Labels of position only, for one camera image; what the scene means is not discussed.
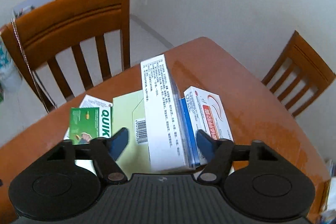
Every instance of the wooden table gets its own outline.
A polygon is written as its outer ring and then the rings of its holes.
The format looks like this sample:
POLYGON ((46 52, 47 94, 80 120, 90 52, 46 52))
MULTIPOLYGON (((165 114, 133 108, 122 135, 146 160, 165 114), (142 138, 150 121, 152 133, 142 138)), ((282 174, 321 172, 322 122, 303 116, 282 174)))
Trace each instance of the wooden table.
MULTIPOLYGON (((324 183, 330 179, 322 158, 278 99, 245 67, 208 38, 198 38, 165 53, 167 66, 181 92, 195 86, 222 100, 234 141, 251 144, 263 140, 313 181, 315 201, 308 215, 314 221, 319 211, 324 183)), ((93 87, 87 93, 112 101, 141 90, 137 65, 93 87)), ((15 218, 8 199, 11 180, 38 157, 60 142, 67 130, 71 107, 78 107, 84 94, 54 110, 0 149, 0 219, 15 218)))

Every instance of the ribbed surface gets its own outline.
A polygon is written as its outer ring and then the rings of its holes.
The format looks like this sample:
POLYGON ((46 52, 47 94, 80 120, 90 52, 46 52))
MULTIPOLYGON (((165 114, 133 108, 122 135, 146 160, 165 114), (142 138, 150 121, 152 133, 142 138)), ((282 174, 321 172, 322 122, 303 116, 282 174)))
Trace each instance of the ribbed surface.
MULTIPOLYGON (((21 218, 15 223, 42 222, 21 218)), ((200 185, 191 175, 165 177, 134 175, 127 184, 108 187, 98 203, 88 211, 58 223, 242 224, 262 222, 240 215, 226 204, 217 188, 200 185)), ((307 224, 309 222, 300 219, 288 223, 307 224)))

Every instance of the circular pad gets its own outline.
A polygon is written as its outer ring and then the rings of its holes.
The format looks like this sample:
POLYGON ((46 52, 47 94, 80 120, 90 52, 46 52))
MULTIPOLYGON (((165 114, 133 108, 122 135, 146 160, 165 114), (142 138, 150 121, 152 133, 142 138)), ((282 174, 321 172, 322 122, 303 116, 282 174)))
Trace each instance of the circular pad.
POLYGON ((23 171, 11 182, 9 197, 20 215, 55 221, 86 210, 99 193, 100 181, 92 172, 76 165, 67 169, 54 164, 23 171))
POLYGON ((264 221, 285 221, 307 214, 315 196, 310 179, 276 163, 261 169, 248 166, 229 175, 224 194, 241 213, 264 221))

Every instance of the chair backrest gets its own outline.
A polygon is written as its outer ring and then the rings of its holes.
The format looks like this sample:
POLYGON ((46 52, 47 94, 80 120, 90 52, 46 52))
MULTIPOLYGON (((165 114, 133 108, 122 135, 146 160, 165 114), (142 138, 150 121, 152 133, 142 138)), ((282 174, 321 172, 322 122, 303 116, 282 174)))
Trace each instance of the chair backrest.
MULTIPOLYGON (((18 18, 16 25, 31 69, 47 62, 67 101, 74 95, 56 61, 57 53, 72 48, 84 88, 88 90, 93 84, 80 42, 95 37, 102 78, 106 80, 111 72, 104 33, 119 29, 122 70, 130 67, 129 0, 55 0, 18 18)), ((0 34, 19 71, 37 94, 12 25, 5 25, 0 34)))
POLYGON ((288 103, 286 103, 285 108, 287 110, 290 109, 310 88, 317 88, 317 91, 315 91, 306 102, 292 113, 292 115, 296 117, 332 83, 335 79, 335 73, 328 67, 317 52, 315 52, 314 49, 300 36, 300 34, 295 31, 273 67, 262 80, 264 85, 267 85, 271 81, 275 73, 288 58, 292 61, 291 64, 270 88, 270 91, 272 93, 276 92, 296 68, 299 68, 300 72, 278 96, 278 99, 283 101, 304 78, 306 79, 306 83, 305 86, 288 103))

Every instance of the green box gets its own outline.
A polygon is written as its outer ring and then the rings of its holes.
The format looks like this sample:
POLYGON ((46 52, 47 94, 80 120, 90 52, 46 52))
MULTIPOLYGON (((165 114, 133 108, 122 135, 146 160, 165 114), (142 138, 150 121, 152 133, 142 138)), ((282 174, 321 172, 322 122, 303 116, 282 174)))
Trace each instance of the green box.
POLYGON ((112 107, 72 108, 69 138, 73 144, 85 144, 97 137, 110 138, 112 107))

